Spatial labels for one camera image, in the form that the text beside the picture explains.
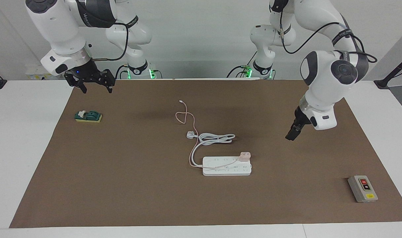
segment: gray wall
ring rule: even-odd
[[[225,77],[236,65],[247,63],[255,52],[249,32],[257,24],[269,23],[268,0],[133,0],[141,21],[154,38],[143,46],[148,60],[164,77]],[[402,0],[331,0],[344,15],[366,50],[381,59],[402,36]],[[300,28],[297,48],[311,31]],[[81,28],[94,45],[94,57],[116,57],[120,50],[107,41],[103,29]],[[276,78],[299,79],[299,65],[312,50],[332,50],[329,39],[317,35],[294,55],[275,47]],[[27,15],[24,0],[0,0],[0,73],[10,79],[24,79],[26,65],[50,50]],[[121,62],[98,63],[116,71]]]
[[[368,73],[365,80],[384,79],[393,69],[402,62],[402,38],[390,49],[390,51]],[[390,80],[389,86],[402,85],[402,75]]]

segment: black velcro strap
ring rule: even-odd
[[[145,64],[138,67],[138,68],[133,68],[132,66],[128,66],[128,68],[133,72],[135,75],[140,75],[142,72],[148,68],[148,61],[145,60]]]
[[[286,34],[290,31],[290,29],[292,29],[292,24],[289,25],[289,28],[288,28],[287,30],[285,30],[285,31],[283,32],[283,34],[286,35]]]
[[[266,75],[270,72],[270,70],[272,69],[273,65],[271,65],[268,68],[263,68],[257,65],[257,63],[254,60],[254,63],[252,63],[252,66],[254,66],[254,69],[258,72],[260,72],[261,75]]]
[[[332,40],[332,44],[333,44],[333,46],[338,42],[338,41],[340,41],[340,39],[342,39],[343,37],[345,37],[345,36],[350,36],[350,35],[353,35],[353,32],[352,32],[352,30],[351,29],[345,29],[345,30],[343,30],[343,31],[341,31],[341,32],[339,32],[338,34],[337,34],[337,36],[335,36],[335,38]]]
[[[132,26],[134,26],[136,23],[138,23],[139,21],[139,17],[136,15],[135,18],[133,18],[133,20],[131,20],[128,24],[126,24],[126,27],[129,29]]]

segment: white plug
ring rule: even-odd
[[[186,138],[188,138],[188,139],[193,139],[195,137],[196,137],[196,135],[195,135],[195,132],[193,132],[193,131],[188,131],[188,133],[186,134]]]

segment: gray control box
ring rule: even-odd
[[[365,175],[355,175],[348,180],[357,202],[375,202],[379,198]]]

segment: robotic arm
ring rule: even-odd
[[[296,37],[290,24],[293,17],[303,28],[327,36],[335,48],[332,52],[313,51],[303,60],[301,76],[309,88],[295,110],[295,121],[286,138],[295,140],[308,124],[316,130],[335,127],[334,104],[368,71],[368,54],[361,41],[329,0],[270,0],[270,12],[271,25],[256,26],[251,31],[258,48],[253,76],[267,77],[270,73],[275,56],[272,46],[297,52],[286,49]]]
[[[126,51],[129,68],[140,69],[140,74],[147,68],[144,65],[148,62],[137,45],[148,44],[152,35],[139,24],[128,0],[26,0],[26,6],[52,48],[41,59],[42,65],[53,75],[65,72],[68,84],[83,93],[87,91],[84,83],[90,82],[105,86],[111,93],[116,79],[108,69],[99,71],[95,61],[121,57],[92,59],[85,49],[85,39],[79,35],[79,26],[106,28],[110,42]]]

